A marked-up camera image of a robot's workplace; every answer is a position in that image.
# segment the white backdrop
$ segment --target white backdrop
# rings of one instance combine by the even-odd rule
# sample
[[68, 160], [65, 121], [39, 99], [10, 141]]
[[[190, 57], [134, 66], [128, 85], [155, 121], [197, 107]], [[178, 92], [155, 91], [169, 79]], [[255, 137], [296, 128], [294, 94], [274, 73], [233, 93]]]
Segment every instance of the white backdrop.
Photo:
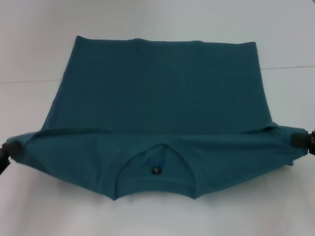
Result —
[[[41, 128], [75, 36], [258, 47], [272, 117], [315, 128], [312, 0], [0, 0], [0, 142]], [[197, 200], [112, 201], [26, 166], [0, 176], [0, 236], [314, 236], [315, 156]]]

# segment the folded t-shirt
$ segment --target folded t-shirt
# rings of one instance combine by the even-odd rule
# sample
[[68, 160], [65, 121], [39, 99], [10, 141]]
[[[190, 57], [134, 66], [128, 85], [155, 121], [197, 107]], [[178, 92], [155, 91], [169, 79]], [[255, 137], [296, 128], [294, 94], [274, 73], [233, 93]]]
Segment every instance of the folded t-shirt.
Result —
[[41, 131], [16, 161], [112, 199], [197, 198], [307, 153], [273, 123], [256, 44], [77, 37]]

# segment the teal t-shirt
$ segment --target teal t-shirt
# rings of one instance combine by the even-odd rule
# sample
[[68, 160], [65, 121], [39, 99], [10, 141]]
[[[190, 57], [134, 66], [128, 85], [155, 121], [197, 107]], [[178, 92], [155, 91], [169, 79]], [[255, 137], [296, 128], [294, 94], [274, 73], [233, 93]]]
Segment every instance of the teal t-shirt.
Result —
[[256, 44], [77, 37], [43, 128], [17, 162], [112, 199], [197, 198], [305, 155], [273, 123]]

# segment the white table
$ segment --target white table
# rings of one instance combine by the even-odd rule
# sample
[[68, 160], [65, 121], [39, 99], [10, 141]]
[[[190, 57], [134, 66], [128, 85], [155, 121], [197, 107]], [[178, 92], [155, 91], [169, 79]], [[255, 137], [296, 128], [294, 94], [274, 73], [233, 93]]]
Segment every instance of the white table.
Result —
[[[275, 122], [315, 128], [312, 0], [0, 0], [0, 142], [41, 128], [75, 36], [258, 46]], [[315, 157], [227, 190], [112, 201], [12, 163], [0, 236], [314, 236]]]

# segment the white surface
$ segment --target white surface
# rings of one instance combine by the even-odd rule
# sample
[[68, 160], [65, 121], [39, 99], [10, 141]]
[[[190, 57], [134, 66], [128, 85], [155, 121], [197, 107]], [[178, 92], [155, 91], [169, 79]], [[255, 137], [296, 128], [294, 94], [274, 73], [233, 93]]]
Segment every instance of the white surface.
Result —
[[[256, 41], [262, 68], [296, 67], [315, 65], [314, 22], [312, 0], [0, 0], [0, 142], [42, 126], [76, 35]], [[262, 76], [274, 121], [313, 129], [315, 68]], [[0, 176], [0, 236], [314, 236], [314, 180], [306, 156], [197, 200], [113, 202], [13, 163]]]

